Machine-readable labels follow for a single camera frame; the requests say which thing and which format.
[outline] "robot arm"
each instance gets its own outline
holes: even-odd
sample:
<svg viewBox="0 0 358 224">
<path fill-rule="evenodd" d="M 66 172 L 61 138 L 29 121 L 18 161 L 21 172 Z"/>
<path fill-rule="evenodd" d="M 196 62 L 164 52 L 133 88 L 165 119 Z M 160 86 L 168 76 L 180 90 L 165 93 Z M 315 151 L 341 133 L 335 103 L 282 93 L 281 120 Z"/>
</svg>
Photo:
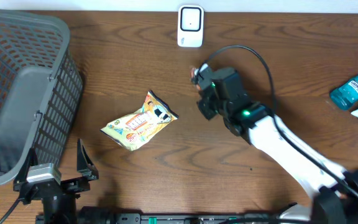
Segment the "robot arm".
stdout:
<svg viewBox="0 0 358 224">
<path fill-rule="evenodd" d="M 343 173 L 346 170 L 343 166 L 328 160 L 313 150 L 309 145 L 294 135 L 278 116 L 276 116 L 276 120 L 279 128 L 300 149 L 326 166 L 341 179 L 345 178 Z M 331 188 L 337 184 L 331 176 L 316 167 L 280 136 L 274 126 L 273 118 L 271 116 L 266 116 L 255 122 L 255 126 L 250 128 L 248 133 L 250 143 L 278 162 L 296 181 L 298 181 L 310 198 L 314 198 L 316 194 L 319 194 L 319 189 L 321 187 L 325 186 Z"/>
<path fill-rule="evenodd" d="M 313 199 L 311 208 L 292 207 L 280 218 L 358 223 L 358 199 L 348 192 L 353 190 L 358 194 L 358 170 L 348 172 L 294 135 L 272 110 L 250 98 L 235 69 L 212 71 L 204 63 L 191 81 L 199 89 L 198 108 L 206 119 L 220 114 L 231 133 L 267 153 Z"/>
</svg>

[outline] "green connector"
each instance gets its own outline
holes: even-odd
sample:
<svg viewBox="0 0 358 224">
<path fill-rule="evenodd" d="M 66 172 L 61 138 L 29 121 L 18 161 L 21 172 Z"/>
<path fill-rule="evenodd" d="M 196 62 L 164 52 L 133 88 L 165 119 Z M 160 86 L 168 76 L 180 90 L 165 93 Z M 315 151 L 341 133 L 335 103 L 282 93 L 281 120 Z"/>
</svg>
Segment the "green connector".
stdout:
<svg viewBox="0 0 358 224">
<path fill-rule="evenodd" d="M 157 224 L 157 218 L 155 218 L 155 217 L 150 217 L 150 218 L 149 218 L 149 224 Z"/>
<path fill-rule="evenodd" d="M 236 217 L 231 217 L 231 218 L 229 218 L 229 220 L 235 220 L 235 219 L 237 219 Z"/>
</svg>

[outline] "wood grain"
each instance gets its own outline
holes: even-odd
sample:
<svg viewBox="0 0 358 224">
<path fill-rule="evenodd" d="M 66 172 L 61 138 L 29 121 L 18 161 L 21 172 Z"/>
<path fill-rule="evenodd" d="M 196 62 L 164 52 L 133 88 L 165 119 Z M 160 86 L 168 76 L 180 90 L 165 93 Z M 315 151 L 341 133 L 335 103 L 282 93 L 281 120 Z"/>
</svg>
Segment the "wood grain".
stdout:
<svg viewBox="0 0 358 224">
<path fill-rule="evenodd" d="M 82 138 L 100 180 L 81 194 L 84 205 L 145 213 L 274 210 L 307 205 L 303 189 L 263 152 L 230 134 L 221 118 L 206 121 L 196 107 L 190 67 L 229 44 L 244 44 L 266 59 L 294 133 L 328 158 L 358 167 L 358 120 L 340 111 L 328 93 L 358 73 L 358 15 L 207 13 L 199 49 L 176 44 L 177 14 L 164 12 L 36 12 L 64 20 L 70 50 L 86 86 L 60 170 L 78 176 L 76 140 Z M 270 103 L 261 64 L 241 50 L 211 64 L 234 66 L 256 99 Z M 179 114 L 148 144 L 129 152 L 99 132 L 137 110 L 153 90 Z M 0 186 L 0 217 L 17 193 Z M 33 223 L 40 202 L 19 205 L 6 223 Z"/>
</svg>

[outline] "mouthwash bottle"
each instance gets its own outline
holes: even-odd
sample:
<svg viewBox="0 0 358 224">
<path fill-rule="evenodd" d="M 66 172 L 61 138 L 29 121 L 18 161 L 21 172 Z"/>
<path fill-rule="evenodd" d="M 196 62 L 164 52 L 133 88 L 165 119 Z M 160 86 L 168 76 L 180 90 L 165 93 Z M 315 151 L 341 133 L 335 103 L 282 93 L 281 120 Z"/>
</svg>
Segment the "mouthwash bottle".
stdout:
<svg viewBox="0 0 358 224">
<path fill-rule="evenodd" d="M 333 90 L 329 96 L 342 110 L 348 110 L 358 100 L 358 75 L 351 78 L 345 85 Z"/>
</svg>

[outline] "white plug-in device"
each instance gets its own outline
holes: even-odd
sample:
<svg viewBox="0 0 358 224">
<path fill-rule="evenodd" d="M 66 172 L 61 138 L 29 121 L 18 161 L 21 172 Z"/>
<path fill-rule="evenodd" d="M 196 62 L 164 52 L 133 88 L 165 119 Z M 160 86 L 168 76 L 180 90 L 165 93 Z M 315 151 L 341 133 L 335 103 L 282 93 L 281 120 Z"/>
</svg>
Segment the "white plug-in device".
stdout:
<svg viewBox="0 0 358 224">
<path fill-rule="evenodd" d="M 186 5 L 179 8 L 178 45 L 180 47 L 201 47 L 204 32 L 204 9 Z"/>
</svg>

